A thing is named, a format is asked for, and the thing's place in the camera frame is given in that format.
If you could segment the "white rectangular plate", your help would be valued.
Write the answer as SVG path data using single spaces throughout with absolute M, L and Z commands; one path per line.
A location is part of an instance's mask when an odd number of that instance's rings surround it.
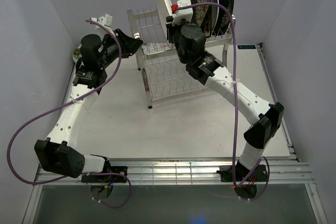
M 158 11 L 160 23 L 161 23 L 161 26 L 164 32 L 164 38 L 166 42 L 169 43 L 167 40 L 166 18 L 172 15 L 171 0 L 155 0 L 155 2 L 156 2 L 156 8 Z

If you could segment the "mint green round plate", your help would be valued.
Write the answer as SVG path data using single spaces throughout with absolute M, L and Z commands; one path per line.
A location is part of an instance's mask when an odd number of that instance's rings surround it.
M 77 61 L 82 57 L 80 48 L 81 48 L 81 45 L 77 46 L 72 53 L 72 59 L 74 63 L 77 63 Z

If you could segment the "round white teal-rimmed plate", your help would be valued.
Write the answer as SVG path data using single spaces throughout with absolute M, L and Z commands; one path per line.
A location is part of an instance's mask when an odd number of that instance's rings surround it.
M 213 3 L 218 4 L 219 0 L 211 0 Z M 219 9 L 218 6 L 212 5 L 212 24 L 211 24 L 211 35 L 213 36 L 214 29 L 218 20 L 218 15 L 219 15 Z

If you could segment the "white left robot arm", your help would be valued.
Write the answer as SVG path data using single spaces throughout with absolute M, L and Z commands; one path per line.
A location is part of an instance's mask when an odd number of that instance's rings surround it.
M 80 58 L 72 81 L 69 105 L 45 140 L 37 140 L 34 150 L 42 168 L 47 172 L 77 178 L 83 173 L 93 173 L 105 182 L 111 177 L 107 159 L 98 155 L 83 155 L 76 150 L 81 127 L 95 100 L 100 94 L 98 86 L 107 79 L 106 68 L 119 58 L 128 58 L 141 47 L 139 36 L 127 36 L 120 29 L 100 38 L 89 34 L 82 38 Z

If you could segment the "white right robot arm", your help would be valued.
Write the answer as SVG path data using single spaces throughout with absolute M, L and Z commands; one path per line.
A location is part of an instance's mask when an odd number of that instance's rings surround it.
M 233 180 L 250 180 L 263 152 L 281 126 L 284 106 L 260 98 L 244 86 L 214 55 L 205 49 L 205 35 L 201 28 L 183 21 L 179 25 L 168 23 L 167 38 L 173 43 L 178 58 L 187 73 L 205 87 L 220 94 L 235 108 L 235 117 L 241 113 L 250 127 L 244 133 L 246 141 L 240 158 L 233 150 Z

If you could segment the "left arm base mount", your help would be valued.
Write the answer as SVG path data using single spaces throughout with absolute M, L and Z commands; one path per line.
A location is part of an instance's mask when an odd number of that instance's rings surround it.
M 123 177 L 128 175 L 127 166 L 108 166 L 102 171 L 103 173 L 109 173 L 108 175 L 82 175 L 82 183 L 126 183 L 127 180 Z

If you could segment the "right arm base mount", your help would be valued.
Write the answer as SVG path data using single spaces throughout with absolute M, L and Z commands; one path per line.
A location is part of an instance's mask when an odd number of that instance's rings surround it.
M 222 165 L 219 170 L 216 171 L 220 174 L 221 182 L 233 182 L 232 165 Z M 242 165 L 236 165 L 236 183 L 239 184 L 243 178 L 249 173 Z M 265 182 L 267 180 L 267 170 L 265 165 L 258 165 L 251 175 L 246 179 L 246 182 Z

